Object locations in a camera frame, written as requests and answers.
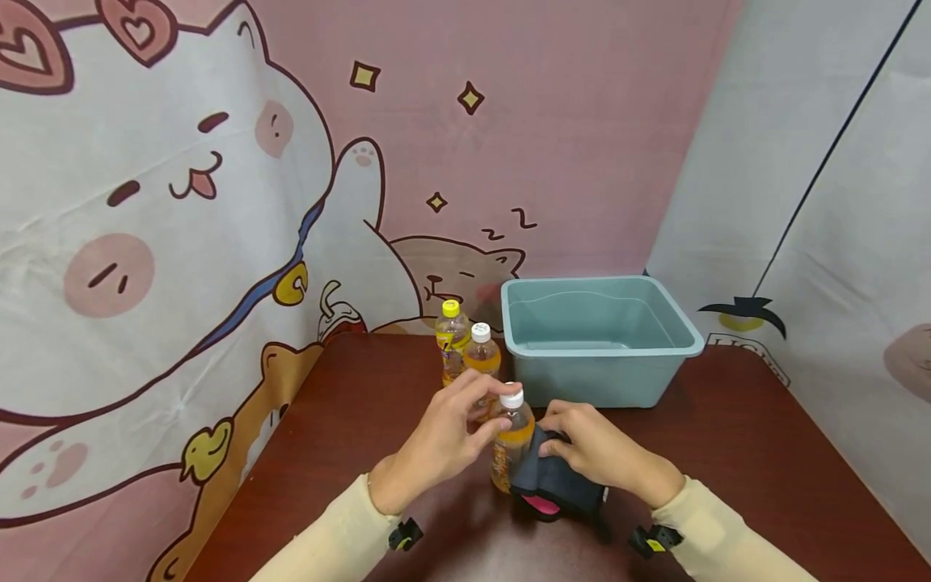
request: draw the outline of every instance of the sleeve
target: sleeve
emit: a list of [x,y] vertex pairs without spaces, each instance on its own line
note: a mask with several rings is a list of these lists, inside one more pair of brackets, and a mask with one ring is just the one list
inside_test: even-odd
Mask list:
[[383,558],[399,521],[378,512],[362,475],[251,582],[358,582]]
[[653,519],[681,534],[672,555],[696,582],[816,582],[699,481],[686,478]]

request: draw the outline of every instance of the plastic basin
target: plastic basin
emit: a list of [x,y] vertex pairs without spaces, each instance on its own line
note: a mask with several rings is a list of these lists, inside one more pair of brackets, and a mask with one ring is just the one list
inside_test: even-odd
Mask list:
[[651,408],[705,341],[652,277],[513,279],[501,288],[505,344],[524,398]]

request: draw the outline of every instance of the wrist strap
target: wrist strap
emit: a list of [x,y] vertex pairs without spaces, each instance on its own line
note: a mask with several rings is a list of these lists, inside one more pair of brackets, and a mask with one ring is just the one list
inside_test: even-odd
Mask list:
[[399,523],[395,531],[388,536],[388,547],[394,551],[409,551],[422,537],[423,530],[413,518],[408,518],[407,521]]
[[682,543],[682,535],[671,527],[654,525],[647,532],[642,526],[637,526],[627,543],[634,548],[645,560],[650,560],[654,554],[669,551]]

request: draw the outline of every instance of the cartoon cat backdrop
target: cartoon cat backdrop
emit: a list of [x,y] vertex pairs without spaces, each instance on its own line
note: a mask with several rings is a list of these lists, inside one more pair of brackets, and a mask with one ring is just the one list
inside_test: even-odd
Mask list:
[[642,270],[738,8],[0,0],[0,577],[181,579],[334,337]]

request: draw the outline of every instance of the plastic bottle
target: plastic bottle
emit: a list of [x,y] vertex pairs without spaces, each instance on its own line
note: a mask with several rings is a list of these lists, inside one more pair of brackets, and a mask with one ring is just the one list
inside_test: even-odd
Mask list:
[[443,356],[443,386],[449,386],[459,377],[463,366],[463,350],[471,337],[466,314],[459,302],[450,299],[443,302],[443,315],[437,318],[437,345]]
[[[468,343],[463,352],[463,364],[467,369],[487,373],[493,378],[498,377],[498,370],[501,368],[501,349],[492,340],[492,328],[487,323],[476,323],[472,326],[472,341]],[[488,404],[489,400],[483,398],[475,403],[473,410],[483,410]],[[485,415],[478,420],[485,422],[488,416]]]
[[523,401],[523,390],[498,399],[495,416],[511,419],[511,428],[498,434],[492,446],[492,483],[502,492],[511,492],[511,472],[530,451],[533,438],[533,411]]

